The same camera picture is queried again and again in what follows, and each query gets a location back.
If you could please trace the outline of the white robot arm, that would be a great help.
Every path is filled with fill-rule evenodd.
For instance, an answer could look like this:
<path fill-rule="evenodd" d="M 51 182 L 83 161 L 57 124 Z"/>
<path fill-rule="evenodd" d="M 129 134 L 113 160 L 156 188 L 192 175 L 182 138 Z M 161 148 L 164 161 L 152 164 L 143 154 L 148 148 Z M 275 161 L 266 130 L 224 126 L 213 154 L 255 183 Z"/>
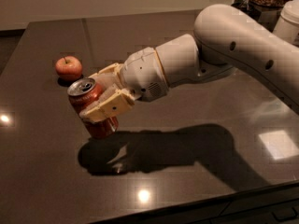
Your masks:
<path fill-rule="evenodd" d="M 299 49 L 241 10 L 213 5 L 202 10 L 192 35 L 145 48 L 90 76 L 104 88 L 79 112 L 96 123 L 151 102 L 181 84 L 206 83 L 238 68 L 261 82 L 291 110 L 299 109 Z"/>

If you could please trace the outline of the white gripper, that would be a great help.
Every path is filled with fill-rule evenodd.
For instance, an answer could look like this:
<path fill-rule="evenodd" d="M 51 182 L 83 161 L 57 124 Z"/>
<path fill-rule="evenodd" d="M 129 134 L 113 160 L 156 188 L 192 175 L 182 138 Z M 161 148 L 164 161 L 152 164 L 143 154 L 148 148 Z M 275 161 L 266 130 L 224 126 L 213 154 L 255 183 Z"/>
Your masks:
<path fill-rule="evenodd" d="M 151 102 L 166 96 L 169 91 L 163 68 L 153 48 L 133 53 L 124 64 L 113 63 L 93 73 L 90 78 L 97 82 L 121 80 L 123 86 L 129 90 L 120 89 L 118 86 L 108 87 L 97 101 L 79 113 L 82 120 L 90 123 L 97 123 L 130 111 L 135 104 L 135 98 Z"/>

